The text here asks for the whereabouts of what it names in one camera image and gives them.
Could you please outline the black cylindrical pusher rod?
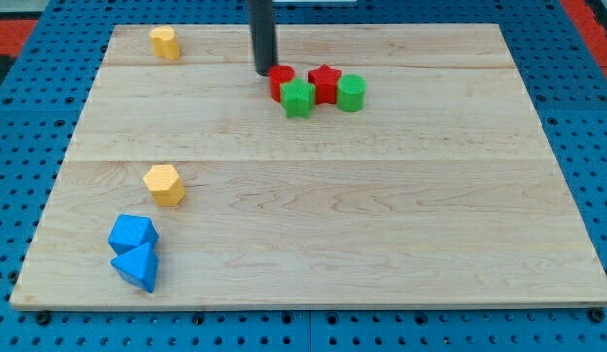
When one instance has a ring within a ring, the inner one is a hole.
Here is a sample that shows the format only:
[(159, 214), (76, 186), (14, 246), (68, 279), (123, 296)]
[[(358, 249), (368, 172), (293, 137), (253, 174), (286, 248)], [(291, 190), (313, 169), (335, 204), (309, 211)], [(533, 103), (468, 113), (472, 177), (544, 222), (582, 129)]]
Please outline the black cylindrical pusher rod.
[(278, 63), (272, 0), (248, 0), (248, 21), (256, 73), (267, 76)]

